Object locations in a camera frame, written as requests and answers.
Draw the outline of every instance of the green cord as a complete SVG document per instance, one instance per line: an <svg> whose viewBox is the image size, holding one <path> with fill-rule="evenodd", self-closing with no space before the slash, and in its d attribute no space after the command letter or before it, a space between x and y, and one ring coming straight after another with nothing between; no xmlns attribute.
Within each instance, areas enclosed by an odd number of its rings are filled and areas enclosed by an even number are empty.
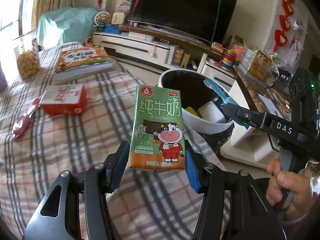
<svg viewBox="0 0 320 240"><path fill-rule="evenodd" d="M214 24L213 34L212 34L211 43L210 43L211 46L212 46L212 43L213 43L214 35L216 34L216 29L217 29L218 19L219 19L219 13L220 13L220 7L221 7L221 2L222 2L222 0L219 0L216 22L215 22L215 24ZM210 54L211 46L209 46L208 55Z"/></svg>

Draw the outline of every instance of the hand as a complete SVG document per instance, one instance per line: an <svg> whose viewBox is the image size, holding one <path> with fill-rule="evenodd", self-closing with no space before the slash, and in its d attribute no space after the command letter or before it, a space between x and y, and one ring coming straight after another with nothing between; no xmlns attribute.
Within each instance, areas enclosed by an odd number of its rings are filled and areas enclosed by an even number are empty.
<svg viewBox="0 0 320 240"><path fill-rule="evenodd" d="M267 166L267 172L274 174L269 181L266 198L271 206L282 200L282 193L278 185L293 191L294 197L284 219L294 221L307 214L312 206L312 183L311 179L298 175L294 172L281 171L281 164L278 159L273 160Z"/></svg>

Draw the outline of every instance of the television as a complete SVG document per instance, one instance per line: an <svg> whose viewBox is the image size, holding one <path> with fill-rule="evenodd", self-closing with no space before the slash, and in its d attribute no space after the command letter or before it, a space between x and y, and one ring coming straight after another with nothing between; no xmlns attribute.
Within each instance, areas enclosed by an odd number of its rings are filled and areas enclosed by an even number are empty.
<svg viewBox="0 0 320 240"><path fill-rule="evenodd" d="M145 23L177 30L210 42L217 21L213 41L222 43L229 26L236 1L221 0L132 0L132 22Z"/></svg>

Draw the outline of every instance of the red and white box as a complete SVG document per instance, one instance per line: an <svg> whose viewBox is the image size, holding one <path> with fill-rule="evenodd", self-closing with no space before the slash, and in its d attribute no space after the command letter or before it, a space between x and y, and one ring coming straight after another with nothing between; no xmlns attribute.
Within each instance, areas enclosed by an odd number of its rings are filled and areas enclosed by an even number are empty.
<svg viewBox="0 0 320 240"><path fill-rule="evenodd" d="M86 101L84 84L48 86L42 95L40 106L50 115L82 115Z"/></svg>

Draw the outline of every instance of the checkered tablecloth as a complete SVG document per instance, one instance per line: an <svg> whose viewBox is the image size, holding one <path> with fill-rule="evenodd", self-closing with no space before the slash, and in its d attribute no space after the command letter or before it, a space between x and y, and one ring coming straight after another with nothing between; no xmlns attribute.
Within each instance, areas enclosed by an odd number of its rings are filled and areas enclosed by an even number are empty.
<svg viewBox="0 0 320 240"><path fill-rule="evenodd" d="M42 70L27 81L17 78L0 95L0 215L19 239L61 171L85 171L114 153L122 140L131 138L135 88L142 82L114 61L107 72L76 81L86 82L89 90L81 117L50 117L39 109L25 134L12 139L14 122L51 84L60 52L80 46L72 42L41 51ZM224 168L198 133L185 131L195 151ZM122 239L191 239L202 198L189 186L185 171L155 173L127 168L120 187L107 195L107 203ZM228 211L227 197L223 228ZM82 238L88 239L83 198L80 221Z"/></svg>

